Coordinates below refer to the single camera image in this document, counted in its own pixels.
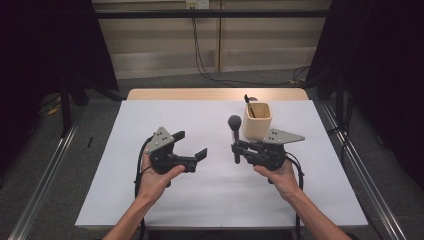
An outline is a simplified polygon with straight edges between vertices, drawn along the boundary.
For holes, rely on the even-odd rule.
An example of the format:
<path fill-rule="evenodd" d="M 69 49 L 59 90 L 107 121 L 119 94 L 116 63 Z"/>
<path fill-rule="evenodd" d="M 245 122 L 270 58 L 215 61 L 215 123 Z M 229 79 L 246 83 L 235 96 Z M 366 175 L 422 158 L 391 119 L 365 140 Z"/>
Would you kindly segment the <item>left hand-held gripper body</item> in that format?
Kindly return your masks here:
<path fill-rule="evenodd" d="M 147 143 L 145 152 L 150 155 L 151 165 L 158 174 L 165 174 L 177 165 L 185 167 L 185 173 L 193 173 L 197 167 L 195 157 L 178 156 L 173 152 L 175 140 L 164 127 L 159 127 Z"/>

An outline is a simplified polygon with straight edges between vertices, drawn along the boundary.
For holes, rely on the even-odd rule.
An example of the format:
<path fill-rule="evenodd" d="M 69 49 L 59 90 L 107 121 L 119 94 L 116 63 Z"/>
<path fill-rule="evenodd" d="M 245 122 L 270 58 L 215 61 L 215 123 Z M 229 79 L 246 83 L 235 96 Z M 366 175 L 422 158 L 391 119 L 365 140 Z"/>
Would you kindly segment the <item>person's right hand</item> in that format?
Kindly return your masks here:
<path fill-rule="evenodd" d="M 285 161 L 281 168 L 270 171 L 263 166 L 254 166 L 253 169 L 260 175 L 270 179 L 281 197 L 291 203 L 299 197 L 301 190 L 297 185 L 294 170 L 290 162 Z"/>

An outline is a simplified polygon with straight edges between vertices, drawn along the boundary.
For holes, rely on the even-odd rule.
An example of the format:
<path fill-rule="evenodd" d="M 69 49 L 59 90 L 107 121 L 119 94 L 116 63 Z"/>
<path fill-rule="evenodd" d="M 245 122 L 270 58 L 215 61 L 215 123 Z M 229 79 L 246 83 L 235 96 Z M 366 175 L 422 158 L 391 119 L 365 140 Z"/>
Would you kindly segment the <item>wooden table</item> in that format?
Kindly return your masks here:
<path fill-rule="evenodd" d="M 128 100 L 308 100 L 301 88 L 149 88 L 132 89 Z"/>

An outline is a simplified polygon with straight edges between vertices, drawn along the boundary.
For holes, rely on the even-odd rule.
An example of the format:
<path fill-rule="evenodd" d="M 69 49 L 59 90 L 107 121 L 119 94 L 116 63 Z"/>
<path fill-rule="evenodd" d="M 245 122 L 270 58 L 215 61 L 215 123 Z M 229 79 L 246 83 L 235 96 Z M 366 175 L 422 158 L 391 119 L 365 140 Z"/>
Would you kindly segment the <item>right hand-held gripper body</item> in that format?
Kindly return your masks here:
<path fill-rule="evenodd" d="M 261 140 L 248 143 L 249 149 L 253 150 L 248 156 L 248 163 L 263 166 L 270 171 L 278 170 L 286 160 L 296 160 L 285 150 L 284 145 L 304 140 L 304 136 L 271 128 Z"/>

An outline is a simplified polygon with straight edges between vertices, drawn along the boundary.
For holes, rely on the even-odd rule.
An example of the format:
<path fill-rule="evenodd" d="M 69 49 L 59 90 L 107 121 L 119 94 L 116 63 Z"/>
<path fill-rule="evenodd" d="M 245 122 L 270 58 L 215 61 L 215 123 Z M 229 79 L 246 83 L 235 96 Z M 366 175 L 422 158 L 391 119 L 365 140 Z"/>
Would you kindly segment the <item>black curtain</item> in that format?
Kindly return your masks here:
<path fill-rule="evenodd" d="M 0 0 L 0 174 L 38 120 L 41 100 L 67 89 L 118 88 L 92 0 Z"/>
<path fill-rule="evenodd" d="M 424 0 L 332 0 L 307 82 L 341 83 L 424 190 Z"/>

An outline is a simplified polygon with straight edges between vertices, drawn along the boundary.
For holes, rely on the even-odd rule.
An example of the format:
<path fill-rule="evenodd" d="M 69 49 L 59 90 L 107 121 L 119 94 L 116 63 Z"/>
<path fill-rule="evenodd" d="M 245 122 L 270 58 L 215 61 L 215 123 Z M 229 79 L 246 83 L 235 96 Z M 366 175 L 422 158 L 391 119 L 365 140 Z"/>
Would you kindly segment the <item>black horizontal bar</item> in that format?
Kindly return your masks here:
<path fill-rule="evenodd" d="M 112 11 L 96 10 L 98 19 L 153 19 L 153 18 L 325 18 L 334 16 L 330 10 L 157 10 Z"/>

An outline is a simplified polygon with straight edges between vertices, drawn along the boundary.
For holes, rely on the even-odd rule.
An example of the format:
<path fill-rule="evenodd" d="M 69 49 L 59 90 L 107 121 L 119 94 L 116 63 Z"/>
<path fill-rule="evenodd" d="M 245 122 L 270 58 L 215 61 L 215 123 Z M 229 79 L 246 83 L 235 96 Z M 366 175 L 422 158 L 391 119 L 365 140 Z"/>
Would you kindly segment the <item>white wall socket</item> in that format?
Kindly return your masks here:
<path fill-rule="evenodd" d="M 186 0 L 186 8 L 190 10 L 207 10 L 210 8 L 209 0 Z"/>

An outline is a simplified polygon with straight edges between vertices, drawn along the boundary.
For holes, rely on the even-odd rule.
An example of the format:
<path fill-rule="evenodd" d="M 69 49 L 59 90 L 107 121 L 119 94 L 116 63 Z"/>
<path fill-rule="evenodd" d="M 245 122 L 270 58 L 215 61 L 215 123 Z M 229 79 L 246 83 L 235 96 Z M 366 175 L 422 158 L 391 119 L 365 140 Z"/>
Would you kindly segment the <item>thin black makeup brush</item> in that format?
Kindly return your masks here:
<path fill-rule="evenodd" d="M 250 104 L 250 98 L 248 97 L 247 94 L 244 95 L 244 100 L 245 100 L 245 103 L 247 104 L 247 107 L 248 107 L 248 110 L 251 114 L 251 117 L 256 118 L 255 113 L 253 111 L 253 108 L 251 107 L 251 104 Z"/>

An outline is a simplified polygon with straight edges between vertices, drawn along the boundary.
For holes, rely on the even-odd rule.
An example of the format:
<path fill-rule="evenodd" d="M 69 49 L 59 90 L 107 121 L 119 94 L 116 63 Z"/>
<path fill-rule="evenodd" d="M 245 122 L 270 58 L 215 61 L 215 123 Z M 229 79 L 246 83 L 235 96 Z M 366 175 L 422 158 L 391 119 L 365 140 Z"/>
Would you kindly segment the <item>black metal stand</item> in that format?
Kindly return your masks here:
<path fill-rule="evenodd" d="M 111 99 L 112 101 L 120 102 L 124 100 L 124 97 L 112 93 L 106 88 L 102 88 L 98 84 L 84 79 L 83 77 L 74 74 L 64 75 L 60 81 L 59 91 L 60 106 L 62 108 L 62 138 L 64 138 L 71 131 L 72 127 L 69 97 L 72 97 L 77 105 L 85 106 L 89 102 L 89 98 L 85 93 L 86 89 L 92 89 L 95 92 Z"/>

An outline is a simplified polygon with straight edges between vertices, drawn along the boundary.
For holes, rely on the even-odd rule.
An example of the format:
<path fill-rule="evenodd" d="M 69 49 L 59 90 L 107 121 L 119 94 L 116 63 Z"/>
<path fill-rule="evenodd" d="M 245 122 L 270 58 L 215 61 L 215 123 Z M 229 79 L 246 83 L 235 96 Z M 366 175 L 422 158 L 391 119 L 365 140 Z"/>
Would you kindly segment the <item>person's left hand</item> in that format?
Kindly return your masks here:
<path fill-rule="evenodd" d="M 185 167 L 183 165 L 177 165 L 165 174 L 158 174 L 151 166 L 150 155 L 144 154 L 141 170 L 142 176 L 137 200 L 143 200 L 144 202 L 153 204 L 161 197 L 168 184 L 185 171 Z"/>

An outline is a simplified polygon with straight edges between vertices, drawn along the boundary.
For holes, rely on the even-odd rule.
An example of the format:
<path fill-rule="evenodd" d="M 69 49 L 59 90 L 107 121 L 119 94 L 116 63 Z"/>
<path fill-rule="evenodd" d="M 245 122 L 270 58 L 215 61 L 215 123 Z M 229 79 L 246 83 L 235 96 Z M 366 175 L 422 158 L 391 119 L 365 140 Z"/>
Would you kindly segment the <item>cream square brush holder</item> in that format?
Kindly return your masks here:
<path fill-rule="evenodd" d="M 262 139 L 268 133 L 272 121 L 271 108 L 264 102 L 250 103 L 256 118 L 252 118 L 247 105 L 244 110 L 242 131 L 248 139 Z"/>

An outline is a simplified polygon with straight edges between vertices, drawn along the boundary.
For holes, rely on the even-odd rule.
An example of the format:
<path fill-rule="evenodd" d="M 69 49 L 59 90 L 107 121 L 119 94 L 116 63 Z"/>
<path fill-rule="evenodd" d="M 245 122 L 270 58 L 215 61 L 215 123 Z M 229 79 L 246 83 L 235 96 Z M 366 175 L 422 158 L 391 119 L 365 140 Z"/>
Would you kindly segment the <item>aluminium floor rail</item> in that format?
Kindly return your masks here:
<path fill-rule="evenodd" d="M 69 146 L 72 143 L 76 129 L 81 122 L 81 118 L 84 114 L 85 107 L 80 107 L 75 113 L 75 117 L 72 118 L 70 127 L 65 132 L 65 134 L 60 138 L 58 145 L 53 153 L 52 157 L 49 160 L 49 164 L 46 167 L 46 170 L 43 173 L 40 181 L 29 202 L 26 204 L 23 212 L 18 218 L 17 223 L 12 229 L 11 234 L 8 237 L 8 240 L 26 240 L 27 236 L 31 230 L 31 227 L 34 223 L 35 218 L 38 215 L 38 212 L 44 202 L 44 199 L 51 187 L 51 184 L 54 180 L 54 177 L 61 165 L 62 160 L 64 159 Z"/>
<path fill-rule="evenodd" d="M 407 240 L 400 222 L 374 182 L 356 147 L 347 132 L 336 121 L 333 107 L 324 102 L 319 110 L 325 116 L 325 124 L 329 127 L 327 133 L 333 142 L 340 164 L 353 184 L 355 196 L 378 239 Z"/>

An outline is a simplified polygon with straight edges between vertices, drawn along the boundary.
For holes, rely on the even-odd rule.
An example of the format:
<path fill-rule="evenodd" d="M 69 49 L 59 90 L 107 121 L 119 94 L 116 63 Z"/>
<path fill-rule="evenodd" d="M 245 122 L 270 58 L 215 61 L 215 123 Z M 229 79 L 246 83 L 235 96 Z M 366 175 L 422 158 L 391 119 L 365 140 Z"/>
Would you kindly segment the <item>white table mat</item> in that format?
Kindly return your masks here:
<path fill-rule="evenodd" d="M 339 226 L 367 220 L 310 100 L 273 101 L 272 127 L 303 136 L 286 150 L 300 162 L 304 191 Z M 246 161 L 236 163 L 228 119 L 241 101 L 128 100 L 122 103 L 86 200 L 76 220 L 87 229 L 114 225 L 134 199 L 141 146 L 159 127 L 185 131 L 176 154 L 208 151 L 193 173 L 172 181 L 145 217 L 148 229 L 286 228 L 295 213 Z"/>

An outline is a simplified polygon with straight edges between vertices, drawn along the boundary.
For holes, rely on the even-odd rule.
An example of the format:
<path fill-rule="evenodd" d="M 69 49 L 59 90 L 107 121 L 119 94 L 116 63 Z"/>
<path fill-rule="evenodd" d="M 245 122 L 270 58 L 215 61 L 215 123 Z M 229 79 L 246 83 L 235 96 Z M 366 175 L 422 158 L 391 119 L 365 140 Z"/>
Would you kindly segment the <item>large black makeup brush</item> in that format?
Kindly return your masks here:
<path fill-rule="evenodd" d="M 236 164 L 240 163 L 240 155 L 237 153 L 236 147 L 239 142 L 239 129 L 241 127 L 242 120 L 238 115 L 232 115 L 228 119 L 228 125 L 233 133 L 233 144 L 232 144 L 232 152 L 234 154 L 234 161 Z"/>

